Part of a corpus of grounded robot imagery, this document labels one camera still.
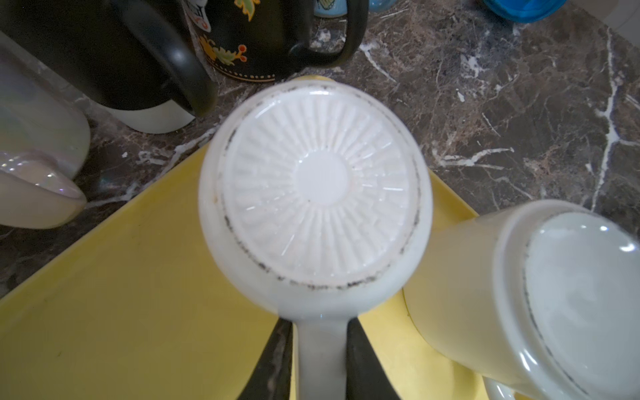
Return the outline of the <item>blue butterfly mug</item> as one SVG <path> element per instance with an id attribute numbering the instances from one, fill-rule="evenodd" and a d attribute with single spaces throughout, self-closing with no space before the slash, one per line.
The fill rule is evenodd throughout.
<path id="1" fill-rule="evenodd" d="M 368 11 L 381 13 L 387 11 L 396 0 L 369 0 Z M 314 6 L 314 16 L 317 18 L 341 18 L 347 15 L 346 0 L 318 0 Z"/>

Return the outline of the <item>pink mug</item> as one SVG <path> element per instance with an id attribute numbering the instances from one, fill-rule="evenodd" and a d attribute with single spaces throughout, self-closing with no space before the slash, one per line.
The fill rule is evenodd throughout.
<path id="1" fill-rule="evenodd" d="M 17 49 L 1 36 L 1 223 L 56 228 L 87 203 L 73 180 L 88 156 L 90 127 Z"/>

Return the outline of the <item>yellow plastic tray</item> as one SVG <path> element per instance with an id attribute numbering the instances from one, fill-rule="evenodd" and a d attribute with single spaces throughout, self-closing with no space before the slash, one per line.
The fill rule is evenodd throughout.
<path id="1" fill-rule="evenodd" d="M 206 244 L 208 147 L 1 301 L 2 398 L 238 398 L 280 317 L 243 296 Z M 432 229 L 473 218 L 428 176 Z M 486 398 L 478 374 L 424 341 L 401 289 L 356 318 L 399 398 Z"/>

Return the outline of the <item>white bottom dark mug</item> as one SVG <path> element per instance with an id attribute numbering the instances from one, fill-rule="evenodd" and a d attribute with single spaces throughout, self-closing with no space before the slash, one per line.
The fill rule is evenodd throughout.
<path id="1" fill-rule="evenodd" d="M 215 106 L 177 1 L 3 1 L 1 31 L 142 133 L 170 133 Z"/>

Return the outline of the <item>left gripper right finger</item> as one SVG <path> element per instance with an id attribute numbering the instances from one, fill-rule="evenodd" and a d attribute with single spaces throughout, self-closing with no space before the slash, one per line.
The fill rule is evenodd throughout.
<path id="1" fill-rule="evenodd" d="M 357 318 L 348 322 L 346 399 L 399 400 Z"/>

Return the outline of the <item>white cream mug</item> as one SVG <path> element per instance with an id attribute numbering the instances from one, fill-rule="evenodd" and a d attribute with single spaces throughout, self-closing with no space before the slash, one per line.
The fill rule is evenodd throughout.
<path id="1" fill-rule="evenodd" d="M 539 200 L 433 233 L 404 288 L 411 319 L 491 399 L 639 396 L 639 243 Z"/>

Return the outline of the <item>white ribbed mug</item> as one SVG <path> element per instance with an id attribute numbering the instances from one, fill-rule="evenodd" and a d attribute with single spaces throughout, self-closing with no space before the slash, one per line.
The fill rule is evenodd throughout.
<path id="1" fill-rule="evenodd" d="M 272 86 L 215 133 L 198 212 L 228 281 L 295 324 L 298 398 L 345 398 L 348 323 L 405 285 L 433 225 L 428 168 L 407 127 L 346 84 Z"/>

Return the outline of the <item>white cup blue lid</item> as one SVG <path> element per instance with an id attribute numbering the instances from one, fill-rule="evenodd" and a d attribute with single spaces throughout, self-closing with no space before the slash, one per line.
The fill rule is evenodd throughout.
<path id="1" fill-rule="evenodd" d="M 496 15 L 515 23 L 533 23 L 558 11 L 566 0 L 483 0 Z"/>

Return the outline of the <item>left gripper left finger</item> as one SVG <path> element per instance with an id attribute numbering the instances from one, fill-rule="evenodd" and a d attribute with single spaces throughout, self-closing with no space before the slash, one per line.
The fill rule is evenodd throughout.
<path id="1" fill-rule="evenodd" d="M 293 324 L 280 318 L 238 400 L 289 400 L 293 366 Z"/>

